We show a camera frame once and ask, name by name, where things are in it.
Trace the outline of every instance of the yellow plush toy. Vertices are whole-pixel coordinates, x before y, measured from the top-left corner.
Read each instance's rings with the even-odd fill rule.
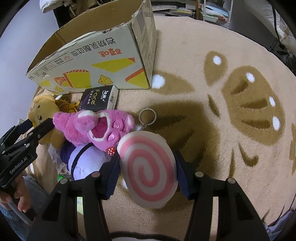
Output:
[[[52,118],[54,113],[60,111],[58,104],[61,103],[56,101],[51,95],[38,95],[33,99],[33,102],[36,103],[36,105],[34,106],[34,109],[29,112],[29,120],[32,121],[34,127],[45,121],[47,118]],[[64,141],[64,134],[54,128],[39,140],[39,144],[44,145],[48,142],[51,143],[54,148],[59,149]]]

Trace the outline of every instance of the human hand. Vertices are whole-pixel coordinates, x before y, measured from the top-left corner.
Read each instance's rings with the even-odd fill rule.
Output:
[[[27,212],[31,207],[31,198],[29,190],[25,186],[25,181],[22,175],[15,179],[16,191],[14,193],[15,198],[19,198],[18,209],[21,212]],[[12,202],[12,198],[9,194],[0,191],[0,205],[2,205],[6,210],[11,210],[7,203]]]

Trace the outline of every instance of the pink and white spiral toy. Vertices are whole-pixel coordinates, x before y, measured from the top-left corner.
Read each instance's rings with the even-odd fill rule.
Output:
[[[135,203],[149,208],[164,206],[178,186],[176,161],[166,140],[152,132],[134,131],[121,138],[117,151]]]

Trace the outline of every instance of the plush bear mouth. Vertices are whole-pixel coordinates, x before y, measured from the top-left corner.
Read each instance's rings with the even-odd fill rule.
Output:
[[[98,119],[99,123],[95,128],[91,130],[91,133],[94,138],[101,139],[104,137],[108,129],[108,122],[106,117],[101,117]]]

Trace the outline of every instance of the white key ring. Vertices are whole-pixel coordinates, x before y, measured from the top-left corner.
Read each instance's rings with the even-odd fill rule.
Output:
[[[144,123],[144,122],[141,120],[141,114],[142,114],[143,111],[145,111],[145,110],[150,110],[150,111],[152,111],[152,112],[154,113],[154,120],[153,120],[151,123],[149,123],[149,124],[146,124],[146,123]],[[145,129],[146,126],[152,125],[152,124],[156,121],[156,117],[157,117],[156,112],[155,112],[153,109],[151,109],[151,108],[145,108],[145,109],[141,110],[140,113],[139,113],[139,122],[142,124],[142,130]]]

